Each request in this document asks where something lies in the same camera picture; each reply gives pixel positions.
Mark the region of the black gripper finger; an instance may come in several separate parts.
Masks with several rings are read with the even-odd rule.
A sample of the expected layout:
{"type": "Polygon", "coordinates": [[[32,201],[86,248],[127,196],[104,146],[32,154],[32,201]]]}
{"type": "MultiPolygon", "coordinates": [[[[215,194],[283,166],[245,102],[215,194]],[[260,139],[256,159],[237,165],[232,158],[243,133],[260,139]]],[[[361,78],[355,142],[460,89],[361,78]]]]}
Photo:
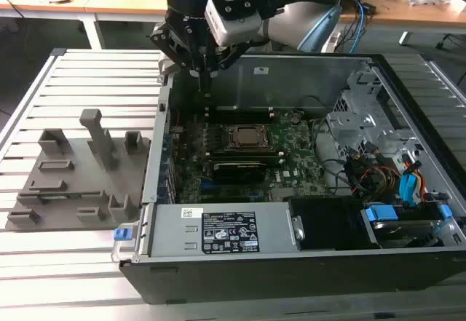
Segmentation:
{"type": "Polygon", "coordinates": [[[213,39],[205,48],[205,96],[211,95],[212,80],[220,70],[232,66],[246,51],[252,47],[252,41],[247,41],[221,49],[213,39]]]}
{"type": "Polygon", "coordinates": [[[179,36],[169,25],[161,25],[149,36],[152,43],[171,59],[181,70],[197,78],[198,90],[205,83],[205,61],[190,25],[181,27],[179,36]]]}

